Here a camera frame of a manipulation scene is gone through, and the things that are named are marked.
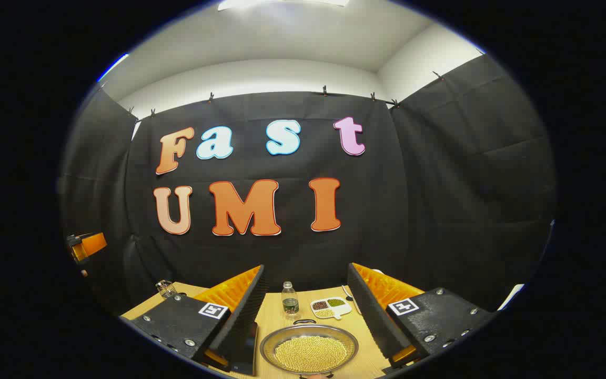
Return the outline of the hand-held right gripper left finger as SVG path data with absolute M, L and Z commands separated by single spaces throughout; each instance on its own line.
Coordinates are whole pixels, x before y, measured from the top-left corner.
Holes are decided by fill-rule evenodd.
M 184 360 L 230 372 L 254 358 L 248 341 L 267 289 L 259 265 L 197 295 L 173 292 L 139 316 L 120 319 Z

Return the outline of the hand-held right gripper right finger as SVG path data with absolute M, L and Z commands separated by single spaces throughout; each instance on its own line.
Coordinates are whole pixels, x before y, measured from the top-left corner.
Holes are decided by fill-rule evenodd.
M 447 288 L 419 290 L 354 262 L 347 266 L 347 285 L 394 369 L 451 350 L 496 316 Z

